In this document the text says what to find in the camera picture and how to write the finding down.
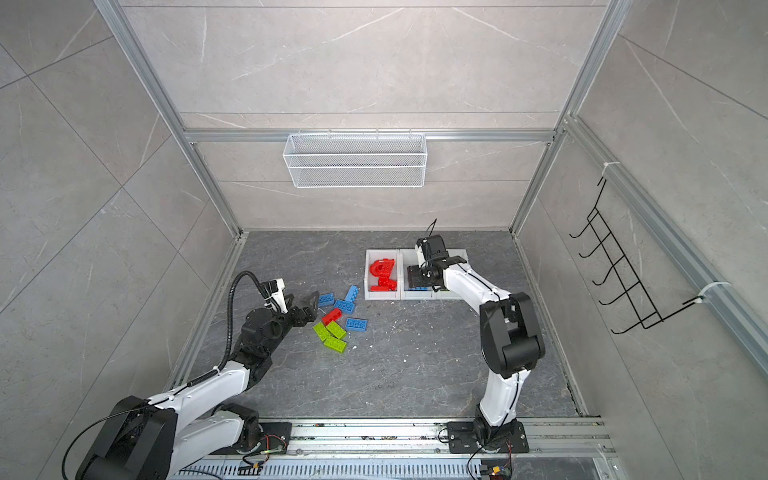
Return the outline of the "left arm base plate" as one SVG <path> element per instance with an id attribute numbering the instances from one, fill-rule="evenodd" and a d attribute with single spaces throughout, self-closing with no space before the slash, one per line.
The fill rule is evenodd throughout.
<path id="1" fill-rule="evenodd" d="M 213 452 L 213 455 L 245 455 L 261 454 L 266 451 L 285 452 L 291 443 L 293 424 L 288 421 L 267 421 L 260 424 L 261 432 L 255 440 L 248 440 L 242 445 L 224 447 Z"/>

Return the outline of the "red lego brick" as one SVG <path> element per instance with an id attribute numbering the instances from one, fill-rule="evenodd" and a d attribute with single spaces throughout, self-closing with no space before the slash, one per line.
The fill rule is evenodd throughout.
<path id="1" fill-rule="evenodd" d="M 390 290 L 394 290 L 397 287 L 397 281 L 389 278 L 379 277 L 378 285 L 381 287 L 386 287 Z"/>
<path id="2" fill-rule="evenodd" d="M 385 283 L 373 285 L 370 287 L 371 292 L 395 292 L 397 290 L 397 283 Z"/>

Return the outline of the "green brick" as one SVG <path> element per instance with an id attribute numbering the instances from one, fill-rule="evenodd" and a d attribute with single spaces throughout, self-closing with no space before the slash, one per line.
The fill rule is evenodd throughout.
<path id="1" fill-rule="evenodd" d="M 329 322 L 326 329 L 339 340 L 343 340 L 347 336 L 347 332 L 336 321 Z"/>
<path id="2" fill-rule="evenodd" d="M 331 337 L 330 332 L 327 330 L 326 326 L 323 325 L 322 323 L 315 324 L 313 326 L 313 331 L 318 336 L 321 342 L 325 342 Z"/>
<path id="3" fill-rule="evenodd" d="M 333 350 L 340 354 L 344 353 L 347 348 L 347 343 L 345 341 L 337 339 L 335 337 L 327 338 L 324 341 L 324 345 L 330 350 Z"/>

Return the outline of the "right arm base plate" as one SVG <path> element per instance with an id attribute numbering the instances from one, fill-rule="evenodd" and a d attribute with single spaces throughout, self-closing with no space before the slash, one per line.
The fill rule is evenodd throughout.
<path id="1" fill-rule="evenodd" d="M 513 420 L 499 427 L 487 426 L 481 418 L 472 422 L 448 422 L 447 442 L 452 454 L 511 452 L 524 454 L 530 447 L 524 425 Z"/>

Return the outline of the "blue brick studs down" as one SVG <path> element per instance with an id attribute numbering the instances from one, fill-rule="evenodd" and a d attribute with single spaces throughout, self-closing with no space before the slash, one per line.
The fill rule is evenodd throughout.
<path id="1" fill-rule="evenodd" d="M 343 314 L 351 315 L 355 311 L 355 303 L 346 300 L 336 300 L 334 308 L 339 309 Z"/>

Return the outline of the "red arch lego piece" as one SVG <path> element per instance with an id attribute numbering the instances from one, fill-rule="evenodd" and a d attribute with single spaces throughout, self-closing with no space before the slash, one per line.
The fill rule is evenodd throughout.
<path id="1" fill-rule="evenodd" d="M 395 260 L 384 258 L 378 259 L 369 266 L 369 273 L 375 278 L 390 279 L 395 267 Z"/>

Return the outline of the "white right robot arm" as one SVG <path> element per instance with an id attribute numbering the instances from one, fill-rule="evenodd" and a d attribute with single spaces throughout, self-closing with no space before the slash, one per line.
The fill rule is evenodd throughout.
<path id="1" fill-rule="evenodd" d="M 408 268 L 409 279 L 434 291 L 449 290 L 479 317 L 481 352 L 489 374 L 473 434 L 479 447 L 497 450 L 519 425 L 523 385 L 546 352 L 533 301 L 524 292 L 494 285 L 466 259 L 450 255 L 440 235 L 418 239 L 415 252 L 417 263 Z"/>

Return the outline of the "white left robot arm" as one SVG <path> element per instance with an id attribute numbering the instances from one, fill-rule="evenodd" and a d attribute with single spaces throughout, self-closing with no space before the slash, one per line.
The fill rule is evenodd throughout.
<path id="1" fill-rule="evenodd" d="M 147 399 L 128 396 L 104 419 L 78 479 L 165 479 L 221 449 L 265 446 L 256 410 L 235 403 L 272 364 L 287 334 L 317 318 L 319 293 L 286 297 L 286 309 L 250 311 L 222 367 Z"/>

